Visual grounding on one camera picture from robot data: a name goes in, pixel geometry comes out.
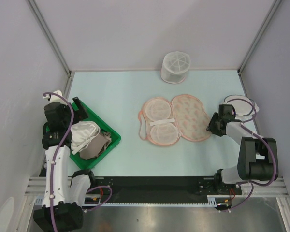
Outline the white bra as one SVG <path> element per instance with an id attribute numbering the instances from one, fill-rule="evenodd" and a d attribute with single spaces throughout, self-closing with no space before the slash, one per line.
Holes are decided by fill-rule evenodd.
<path id="1" fill-rule="evenodd" d="M 93 121 L 80 121 L 72 125 L 71 132 L 71 151 L 75 155 L 87 148 L 89 143 L 99 135 L 101 129 Z"/>

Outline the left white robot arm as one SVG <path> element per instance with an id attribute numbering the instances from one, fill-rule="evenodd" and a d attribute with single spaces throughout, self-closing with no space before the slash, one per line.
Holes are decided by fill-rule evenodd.
<path id="1" fill-rule="evenodd" d="M 41 209 L 33 212 L 34 222 L 44 232 L 69 232 L 83 226 L 82 204 L 86 193 L 96 190 L 92 171 L 77 171 L 68 180 L 67 161 L 71 153 L 74 110 L 58 93 L 44 93 L 47 119 L 42 144 L 46 159 L 46 185 Z"/>

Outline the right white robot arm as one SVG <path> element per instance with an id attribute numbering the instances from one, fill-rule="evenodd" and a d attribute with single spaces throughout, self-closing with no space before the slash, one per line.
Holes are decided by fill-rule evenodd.
<path id="1" fill-rule="evenodd" d="M 276 140 L 247 128 L 236 118 L 231 104 L 219 105 L 206 129 L 219 137 L 228 136 L 240 146 L 237 164 L 219 169 L 214 175 L 213 188 L 217 193 L 224 194 L 231 185 L 244 183 L 266 187 L 278 178 Z"/>

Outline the pink tulip mesh laundry bag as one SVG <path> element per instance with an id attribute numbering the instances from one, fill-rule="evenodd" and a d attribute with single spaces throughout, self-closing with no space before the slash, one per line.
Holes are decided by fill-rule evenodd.
<path id="1" fill-rule="evenodd" d="M 206 128 L 210 118 L 203 103 L 189 94 L 173 97 L 151 98 L 144 103 L 138 114 L 139 137 L 154 145 L 171 146 L 183 138 L 190 142 L 202 142 L 210 138 Z"/>

